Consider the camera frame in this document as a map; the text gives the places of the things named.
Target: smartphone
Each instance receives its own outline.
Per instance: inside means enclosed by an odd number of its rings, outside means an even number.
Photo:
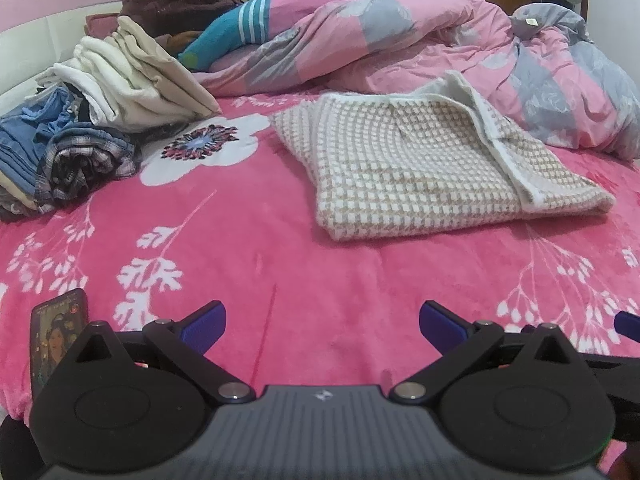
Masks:
[[[75,288],[45,301],[31,312],[31,395],[42,391],[89,320],[86,294]]]

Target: stack of folded clothes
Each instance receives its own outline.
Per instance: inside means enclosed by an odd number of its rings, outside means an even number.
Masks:
[[[0,117],[0,220],[46,213],[134,175],[139,147],[220,107],[127,16],[105,40],[37,79],[39,92]]]
[[[0,220],[52,211],[139,168],[139,148],[94,126],[81,92],[49,86],[0,118]]]

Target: pink comforter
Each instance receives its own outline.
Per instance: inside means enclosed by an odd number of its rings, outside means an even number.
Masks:
[[[640,91],[551,4],[513,17],[484,0],[341,0],[196,78],[216,97],[312,81],[360,93],[411,92],[447,70],[543,142],[640,158]]]
[[[207,356],[258,392],[401,381],[438,356],[418,329],[426,299],[509,330],[557,322],[582,351],[640,355],[612,327],[617,312],[639,311],[634,167],[557,150],[616,195],[606,218],[336,243],[316,225],[314,189],[266,117],[301,98],[222,99],[226,118],[151,145],[137,177],[78,208],[0,226],[0,404],[12,416],[31,405],[30,311],[75,286],[91,319],[119,330],[222,300],[228,329]],[[183,157],[189,149],[202,158]]]

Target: pink blanket with white floral pattern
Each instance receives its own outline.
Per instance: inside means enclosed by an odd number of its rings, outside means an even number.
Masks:
[[[583,351],[640,355],[613,330],[640,303],[640,173],[555,150],[618,199],[606,218],[510,222],[426,238],[338,243],[314,189],[270,128],[300,94],[220,100],[224,118],[149,146],[137,177],[85,204],[0,226],[0,405],[31,405],[29,319],[83,286],[92,319],[135,330],[225,303],[207,356],[265,384],[391,384],[438,354],[418,329],[434,299],[518,330],[559,323]]]

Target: pink pillow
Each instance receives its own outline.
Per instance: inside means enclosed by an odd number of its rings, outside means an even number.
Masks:
[[[103,40],[118,28],[118,14],[92,14],[86,17],[84,31],[92,38]]]

